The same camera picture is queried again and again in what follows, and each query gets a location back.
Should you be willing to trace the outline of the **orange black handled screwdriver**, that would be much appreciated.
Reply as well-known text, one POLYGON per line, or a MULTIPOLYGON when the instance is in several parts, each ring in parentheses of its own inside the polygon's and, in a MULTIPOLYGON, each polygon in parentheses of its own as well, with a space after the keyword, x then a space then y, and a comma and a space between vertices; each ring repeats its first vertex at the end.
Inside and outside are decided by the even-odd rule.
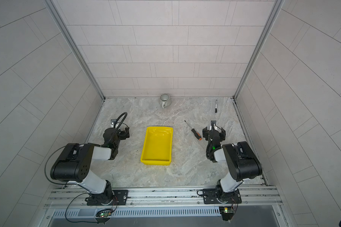
POLYGON ((191 131, 192 131, 192 133, 194 134, 194 136, 200 141, 200 140, 202 140, 202 137, 200 136, 200 134, 185 120, 184 121, 186 124, 187 124, 187 126, 188 127, 190 127, 191 128, 191 131))

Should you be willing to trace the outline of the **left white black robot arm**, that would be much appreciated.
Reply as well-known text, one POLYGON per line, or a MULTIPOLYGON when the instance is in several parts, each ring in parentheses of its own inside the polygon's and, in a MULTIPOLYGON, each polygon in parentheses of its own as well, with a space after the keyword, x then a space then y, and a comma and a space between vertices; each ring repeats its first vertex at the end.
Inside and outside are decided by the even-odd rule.
POLYGON ((50 169, 49 182, 60 181, 59 185, 78 185, 87 190, 85 199, 88 206, 125 205, 128 190, 113 190, 110 181, 97 176, 91 170, 93 160, 114 160, 118 154, 121 140, 130 137, 129 127, 120 129, 127 112, 112 120, 112 127, 103 133, 104 143, 69 143, 60 148, 62 151, 50 169))

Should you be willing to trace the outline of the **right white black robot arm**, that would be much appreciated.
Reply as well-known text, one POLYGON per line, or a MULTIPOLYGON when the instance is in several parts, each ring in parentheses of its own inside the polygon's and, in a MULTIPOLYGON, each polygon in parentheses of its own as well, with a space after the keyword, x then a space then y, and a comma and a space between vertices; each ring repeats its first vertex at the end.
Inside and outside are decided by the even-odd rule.
POLYGON ((242 202, 238 187, 247 179, 262 175, 262 167, 255 153, 245 141, 221 145, 226 138, 226 131, 211 121, 210 126, 202 131, 208 141, 206 157, 219 163, 226 162, 228 172, 218 180, 214 189, 203 189, 205 204, 239 204, 242 202))

